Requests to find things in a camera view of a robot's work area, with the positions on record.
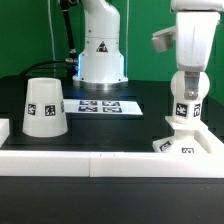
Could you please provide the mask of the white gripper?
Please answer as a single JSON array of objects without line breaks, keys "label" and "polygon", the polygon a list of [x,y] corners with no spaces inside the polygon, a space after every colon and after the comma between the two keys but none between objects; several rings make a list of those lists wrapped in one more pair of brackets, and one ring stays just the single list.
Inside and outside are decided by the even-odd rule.
[{"label": "white gripper", "polygon": [[206,70],[218,12],[178,12],[176,14],[176,61],[184,74],[184,98],[195,100],[199,92],[200,73]]}]

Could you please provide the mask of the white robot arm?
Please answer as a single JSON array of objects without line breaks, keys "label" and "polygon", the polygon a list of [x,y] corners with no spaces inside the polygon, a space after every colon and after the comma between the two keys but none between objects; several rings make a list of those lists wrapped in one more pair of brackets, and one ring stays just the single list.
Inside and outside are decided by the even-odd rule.
[{"label": "white robot arm", "polygon": [[[79,55],[74,80],[89,87],[125,83],[124,57],[119,51],[120,15],[106,0],[81,0],[85,15],[85,47]],[[158,52],[176,49],[186,100],[199,98],[199,85],[210,57],[212,42],[224,0],[171,0],[176,24],[155,32],[153,47]]]}]

